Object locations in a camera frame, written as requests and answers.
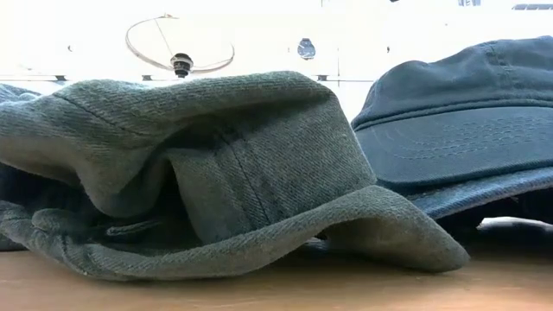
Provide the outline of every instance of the wooden surface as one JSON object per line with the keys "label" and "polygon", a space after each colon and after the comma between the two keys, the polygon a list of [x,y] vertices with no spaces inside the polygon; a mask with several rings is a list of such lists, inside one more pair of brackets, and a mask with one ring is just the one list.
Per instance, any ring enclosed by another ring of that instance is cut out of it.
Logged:
{"label": "wooden surface", "polygon": [[553,310],[553,256],[532,243],[477,244],[464,269],[431,276],[298,251],[248,276],[200,282],[89,280],[30,252],[0,254],[5,310]]}

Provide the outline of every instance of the cap brim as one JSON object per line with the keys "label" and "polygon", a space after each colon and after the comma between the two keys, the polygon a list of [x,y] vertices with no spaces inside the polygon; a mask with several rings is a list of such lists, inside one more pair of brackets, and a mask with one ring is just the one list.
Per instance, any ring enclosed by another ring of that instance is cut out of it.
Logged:
{"label": "cap brim", "polygon": [[499,107],[357,130],[379,182],[433,219],[553,187],[553,110]]}
{"label": "cap brim", "polygon": [[443,272],[469,256],[434,220],[404,197],[370,186],[260,230],[158,256],[80,244],[33,227],[26,212],[4,206],[0,230],[82,274],[112,280],[236,276],[257,270],[325,231],[331,248],[359,251],[409,268]]}

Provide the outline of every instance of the baseball cap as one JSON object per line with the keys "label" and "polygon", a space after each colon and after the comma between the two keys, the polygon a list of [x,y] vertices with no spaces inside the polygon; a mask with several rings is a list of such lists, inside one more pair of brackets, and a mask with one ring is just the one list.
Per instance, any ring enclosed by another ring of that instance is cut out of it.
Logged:
{"label": "baseball cap", "polygon": [[476,206],[533,219],[487,203],[553,187],[552,108],[553,38],[497,40],[392,68],[352,126],[378,184],[433,219]]}
{"label": "baseball cap", "polygon": [[336,96],[299,73],[29,96],[0,104],[0,232],[82,275],[237,276],[315,236],[431,272],[468,260],[375,185]]}

